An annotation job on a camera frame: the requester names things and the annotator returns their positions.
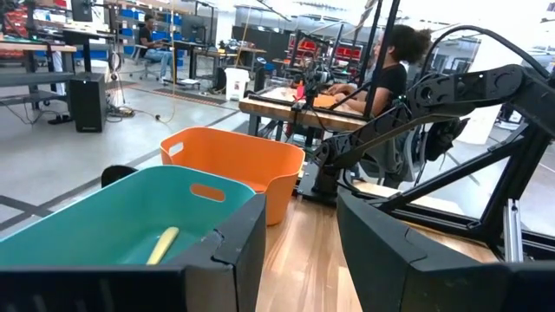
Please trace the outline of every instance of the black bag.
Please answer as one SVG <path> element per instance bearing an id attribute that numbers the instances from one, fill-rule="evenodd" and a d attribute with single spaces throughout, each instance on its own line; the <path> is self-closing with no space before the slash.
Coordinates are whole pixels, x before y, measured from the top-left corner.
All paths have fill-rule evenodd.
<path id="1" fill-rule="evenodd" d="M 453 147 L 453 141 L 459 137 L 467 126 L 470 118 L 460 120 L 454 118 L 447 121 L 436 122 L 428 131 L 425 146 L 426 160 L 436 161 L 442 154 Z"/>

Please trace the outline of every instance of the person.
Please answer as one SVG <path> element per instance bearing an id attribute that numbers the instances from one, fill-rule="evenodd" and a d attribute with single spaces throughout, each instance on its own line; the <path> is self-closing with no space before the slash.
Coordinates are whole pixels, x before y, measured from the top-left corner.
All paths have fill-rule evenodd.
<path id="1" fill-rule="evenodd" d="M 409 64 L 418 62 L 429 48 L 431 43 L 430 34 L 429 29 L 419 31 L 400 24 L 393 27 L 382 71 L 375 82 L 377 89 L 372 103 L 371 114 L 373 116 L 383 113 L 386 108 L 391 106 L 391 101 L 394 98 L 405 93 L 407 70 L 401 62 L 408 62 Z M 375 59 L 377 59 L 381 48 L 382 39 L 374 46 Z M 328 89 L 328 94 L 334 95 L 335 101 L 339 102 L 355 90 L 356 87 L 353 85 L 336 84 Z M 344 108 L 340 110 L 362 114 L 366 107 L 366 95 L 367 92 L 362 91 L 355 98 L 346 101 L 342 105 Z"/>
<path id="2" fill-rule="evenodd" d="M 139 30 L 139 42 L 148 49 L 140 51 L 140 57 L 160 62 L 160 83 L 164 83 L 166 77 L 166 67 L 170 67 L 171 79 L 173 79 L 173 52 L 161 50 L 164 47 L 162 40 L 153 41 L 152 31 L 154 29 L 154 17 L 145 15 L 145 26 Z"/>

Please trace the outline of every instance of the computer tower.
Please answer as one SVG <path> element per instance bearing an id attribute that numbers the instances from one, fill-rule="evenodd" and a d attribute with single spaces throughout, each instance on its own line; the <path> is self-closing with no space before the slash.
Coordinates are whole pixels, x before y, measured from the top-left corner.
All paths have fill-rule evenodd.
<path id="1" fill-rule="evenodd" d="M 77 132 L 102 132 L 106 123 L 104 74 L 75 75 L 69 81 L 69 107 Z"/>

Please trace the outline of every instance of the concrete floor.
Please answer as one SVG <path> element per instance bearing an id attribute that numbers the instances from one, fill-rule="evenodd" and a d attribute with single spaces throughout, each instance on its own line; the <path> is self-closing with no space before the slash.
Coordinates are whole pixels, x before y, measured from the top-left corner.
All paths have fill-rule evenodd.
<path id="1" fill-rule="evenodd" d="M 137 70 L 129 62 L 122 72 Z M 186 68 L 181 76 L 186 77 Z M 20 68 L 0 68 L 0 75 L 21 71 Z M 160 141 L 185 127 L 209 126 L 233 130 L 248 120 L 238 111 L 237 102 L 210 106 L 153 94 L 161 88 L 150 78 L 139 81 L 121 74 L 123 81 L 139 84 L 124 88 L 126 105 L 135 109 L 160 114 L 166 124 L 149 114 L 137 113 L 121 122 L 107 123 L 103 133 L 77 133 L 73 123 L 51 126 L 44 115 L 34 126 L 24 125 L 7 108 L 0 107 L 0 238 L 32 224 L 63 207 L 96 192 L 99 176 L 110 165 L 128 165 L 137 168 L 160 164 Z M 203 82 L 201 89 L 209 86 Z M 24 94 L 26 87 L 0 88 L 0 96 Z M 119 103 L 123 100 L 118 93 Z M 11 107 L 25 118 L 23 105 Z M 67 111 L 63 102 L 53 102 L 48 110 Z M 31 119 L 36 112 L 30 110 Z M 448 156 L 429 163 L 422 181 L 457 166 L 486 151 L 489 146 L 503 140 L 509 132 L 494 128 L 485 146 L 472 146 L 455 142 Z M 456 202 L 468 216 L 479 218 L 503 170 L 505 161 L 448 185 L 432 196 Z M 521 199 L 522 221 L 526 228 L 555 236 L 549 193 L 555 188 L 555 149 L 550 146 L 537 168 L 530 185 Z M 403 183 L 402 190 L 412 184 Z"/>

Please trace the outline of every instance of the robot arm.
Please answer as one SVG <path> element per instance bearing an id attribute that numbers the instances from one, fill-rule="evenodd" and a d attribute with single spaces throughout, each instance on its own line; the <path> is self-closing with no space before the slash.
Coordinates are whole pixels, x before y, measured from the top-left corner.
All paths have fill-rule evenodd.
<path id="1" fill-rule="evenodd" d="M 351 168 L 369 148 L 399 133 L 501 103 L 513 105 L 528 120 L 555 136 L 555 89 L 519 65 L 430 78 L 414 85 L 404 97 L 394 101 L 391 109 L 363 127 L 327 139 L 314 159 L 320 167 L 315 187 L 335 184 L 340 170 Z"/>

